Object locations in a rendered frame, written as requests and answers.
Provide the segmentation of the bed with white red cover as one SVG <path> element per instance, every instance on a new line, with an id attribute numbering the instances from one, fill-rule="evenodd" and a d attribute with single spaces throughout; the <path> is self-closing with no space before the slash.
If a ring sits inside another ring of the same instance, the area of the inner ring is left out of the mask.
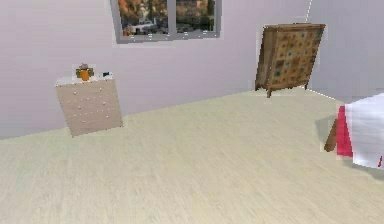
<path id="1" fill-rule="evenodd" d="M 384 93 L 340 106 L 324 150 L 384 170 Z"/>

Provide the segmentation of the grey framed window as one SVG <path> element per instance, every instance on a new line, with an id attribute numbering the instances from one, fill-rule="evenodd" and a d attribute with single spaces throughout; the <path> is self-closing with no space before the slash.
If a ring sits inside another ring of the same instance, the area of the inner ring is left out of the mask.
<path id="1" fill-rule="evenodd" d="M 109 0 L 117 44 L 219 38 L 222 0 Z"/>

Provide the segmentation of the pale beige chest of drawers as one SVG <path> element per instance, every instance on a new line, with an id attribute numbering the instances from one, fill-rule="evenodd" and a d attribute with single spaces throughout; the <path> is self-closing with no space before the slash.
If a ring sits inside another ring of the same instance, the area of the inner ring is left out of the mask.
<path id="1" fill-rule="evenodd" d="M 123 126 L 116 82 L 112 75 L 63 78 L 55 84 L 67 126 L 73 137 Z"/>

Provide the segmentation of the brown patterned wooden cabinet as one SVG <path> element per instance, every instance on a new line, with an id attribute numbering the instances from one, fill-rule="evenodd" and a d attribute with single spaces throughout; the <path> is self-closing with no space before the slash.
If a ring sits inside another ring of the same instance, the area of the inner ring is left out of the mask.
<path id="1" fill-rule="evenodd" d="M 255 90 L 265 89 L 270 98 L 276 90 L 307 88 L 325 28 L 313 23 L 266 25 Z"/>

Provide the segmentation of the orange vase with plant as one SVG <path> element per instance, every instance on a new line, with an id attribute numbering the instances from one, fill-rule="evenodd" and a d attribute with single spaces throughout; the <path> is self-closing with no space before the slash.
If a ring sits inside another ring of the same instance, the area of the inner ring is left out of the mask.
<path id="1" fill-rule="evenodd" d="M 94 70 L 90 68 L 87 64 L 82 63 L 76 69 L 76 76 L 82 81 L 88 81 L 94 75 Z"/>

